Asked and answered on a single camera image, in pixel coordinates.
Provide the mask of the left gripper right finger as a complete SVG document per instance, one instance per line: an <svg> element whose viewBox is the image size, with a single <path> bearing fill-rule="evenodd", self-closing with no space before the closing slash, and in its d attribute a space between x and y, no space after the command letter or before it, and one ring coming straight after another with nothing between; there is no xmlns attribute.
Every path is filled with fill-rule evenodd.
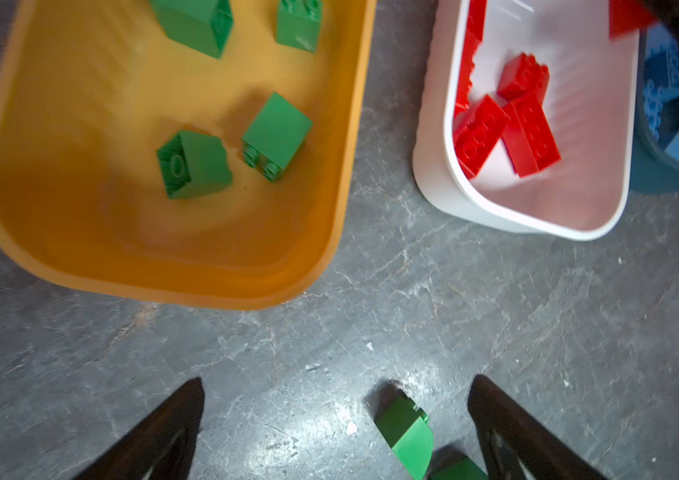
<svg viewBox="0 0 679 480"><path fill-rule="evenodd" d="M487 376L473 378L467 408L488 478L605 480Z"/></svg>

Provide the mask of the green lego square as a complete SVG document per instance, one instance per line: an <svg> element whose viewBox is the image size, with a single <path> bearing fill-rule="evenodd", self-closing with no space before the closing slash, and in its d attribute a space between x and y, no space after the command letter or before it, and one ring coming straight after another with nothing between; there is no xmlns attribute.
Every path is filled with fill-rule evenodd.
<svg viewBox="0 0 679 480"><path fill-rule="evenodd" d="M430 480L487 480L487 474L465 457L429 476Z"/></svg>

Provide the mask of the red lego pile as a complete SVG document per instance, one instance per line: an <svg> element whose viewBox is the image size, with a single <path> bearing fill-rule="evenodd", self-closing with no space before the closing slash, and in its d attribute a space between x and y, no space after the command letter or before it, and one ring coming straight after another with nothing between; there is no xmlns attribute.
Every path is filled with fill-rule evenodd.
<svg viewBox="0 0 679 480"><path fill-rule="evenodd" d="M503 107L509 116L501 140L513 164L513 170L525 178L555 165L561 152L551 132L539 98L527 94L509 101Z"/></svg>
<svg viewBox="0 0 679 480"><path fill-rule="evenodd" d="M652 26L657 18L641 0L609 0L609 38L630 34Z"/></svg>

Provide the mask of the red lego diagonal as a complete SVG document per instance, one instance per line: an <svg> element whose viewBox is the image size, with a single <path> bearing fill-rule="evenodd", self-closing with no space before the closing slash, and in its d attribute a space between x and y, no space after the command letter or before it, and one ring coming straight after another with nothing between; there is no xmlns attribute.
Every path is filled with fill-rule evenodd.
<svg viewBox="0 0 679 480"><path fill-rule="evenodd" d="M473 88L471 74L475 70L473 57L483 43L485 31L485 13L487 0L469 1L469 15L467 15L467 30L463 41L463 55L461 55L461 69L459 69L459 84L457 84L457 99L455 99L455 117L469 109L469 93Z"/></svg>

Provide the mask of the red lego pile bottom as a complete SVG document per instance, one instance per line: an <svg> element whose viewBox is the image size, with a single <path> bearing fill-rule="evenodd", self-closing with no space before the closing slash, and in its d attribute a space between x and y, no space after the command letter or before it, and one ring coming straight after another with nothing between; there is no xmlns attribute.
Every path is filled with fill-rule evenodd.
<svg viewBox="0 0 679 480"><path fill-rule="evenodd" d="M652 26L657 18L641 0L609 0L609 38L630 34Z"/></svg>

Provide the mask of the green lego small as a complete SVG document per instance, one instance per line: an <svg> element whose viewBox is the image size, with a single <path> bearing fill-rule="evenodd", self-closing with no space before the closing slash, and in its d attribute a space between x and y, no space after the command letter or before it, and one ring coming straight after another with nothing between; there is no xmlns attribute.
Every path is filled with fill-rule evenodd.
<svg viewBox="0 0 679 480"><path fill-rule="evenodd" d="M399 395L377 416L375 425L409 475L425 478L435 445L427 412L411 398Z"/></svg>

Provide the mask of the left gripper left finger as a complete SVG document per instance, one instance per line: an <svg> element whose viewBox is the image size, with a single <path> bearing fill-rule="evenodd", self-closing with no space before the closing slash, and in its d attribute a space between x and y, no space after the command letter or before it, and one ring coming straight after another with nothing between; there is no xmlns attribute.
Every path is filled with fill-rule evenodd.
<svg viewBox="0 0 679 480"><path fill-rule="evenodd" d="M77 477L186 479L193 464L204 400L202 380L188 380Z"/></svg>

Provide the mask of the red lego top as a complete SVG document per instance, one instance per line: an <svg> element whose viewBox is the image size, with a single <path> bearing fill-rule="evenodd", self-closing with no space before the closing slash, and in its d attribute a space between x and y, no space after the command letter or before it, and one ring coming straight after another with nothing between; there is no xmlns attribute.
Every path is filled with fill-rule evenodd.
<svg viewBox="0 0 679 480"><path fill-rule="evenodd" d="M549 68L539 63L534 55L521 53L503 68L497 95L505 101L531 95L539 103L543 103L549 81L551 81Z"/></svg>

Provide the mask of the green lego pile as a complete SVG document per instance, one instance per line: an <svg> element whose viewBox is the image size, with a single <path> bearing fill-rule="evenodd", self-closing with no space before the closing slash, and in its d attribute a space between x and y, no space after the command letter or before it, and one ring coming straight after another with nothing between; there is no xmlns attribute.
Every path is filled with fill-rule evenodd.
<svg viewBox="0 0 679 480"><path fill-rule="evenodd" d="M221 58L234 25L228 0L151 0L149 4L167 38Z"/></svg>

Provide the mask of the blue lego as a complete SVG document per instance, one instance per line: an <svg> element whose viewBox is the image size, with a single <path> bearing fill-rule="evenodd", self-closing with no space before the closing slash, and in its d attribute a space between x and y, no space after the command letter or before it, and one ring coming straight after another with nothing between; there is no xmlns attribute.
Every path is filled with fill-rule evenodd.
<svg viewBox="0 0 679 480"><path fill-rule="evenodd" d="M645 86L663 102L679 99L679 44L675 40L645 50Z"/></svg>

